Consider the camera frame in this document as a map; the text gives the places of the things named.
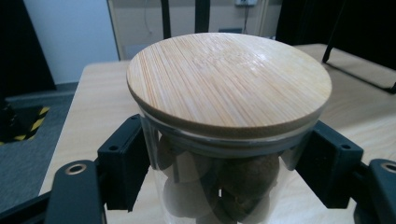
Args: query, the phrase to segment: clear glass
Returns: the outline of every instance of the clear glass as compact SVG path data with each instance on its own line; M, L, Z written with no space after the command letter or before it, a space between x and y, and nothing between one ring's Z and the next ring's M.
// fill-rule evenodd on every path
M142 126L166 223L265 223L313 123L265 139L216 139L143 111Z

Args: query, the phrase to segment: glass jar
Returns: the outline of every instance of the glass jar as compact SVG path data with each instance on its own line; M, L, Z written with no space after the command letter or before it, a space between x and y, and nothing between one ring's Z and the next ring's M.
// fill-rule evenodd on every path
M311 57L237 34L161 41L127 78L166 223L265 223L331 93Z

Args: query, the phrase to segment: wooden table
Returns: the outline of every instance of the wooden table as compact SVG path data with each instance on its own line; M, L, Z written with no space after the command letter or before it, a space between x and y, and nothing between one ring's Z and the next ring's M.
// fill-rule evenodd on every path
M299 49L321 60L325 46ZM394 71L334 49L329 60L353 74L379 85L396 81ZM55 172L70 161L94 160L96 150L139 108L129 93L126 69L129 62L88 65L81 76L41 193L51 188ZM332 96L320 119L364 149L363 161L396 161L396 96L375 89L324 64L332 78ZM329 210L296 172L277 202L269 223L354 223L355 203L348 209ZM150 170L132 213L107 211L108 223L163 223L153 173Z

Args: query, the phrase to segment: wooden lid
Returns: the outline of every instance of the wooden lid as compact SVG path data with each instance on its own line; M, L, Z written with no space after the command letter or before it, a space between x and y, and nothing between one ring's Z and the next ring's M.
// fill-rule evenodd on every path
M198 34L140 51L127 80L152 117L210 137L288 133L318 119L330 97L326 70L288 45L252 35Z

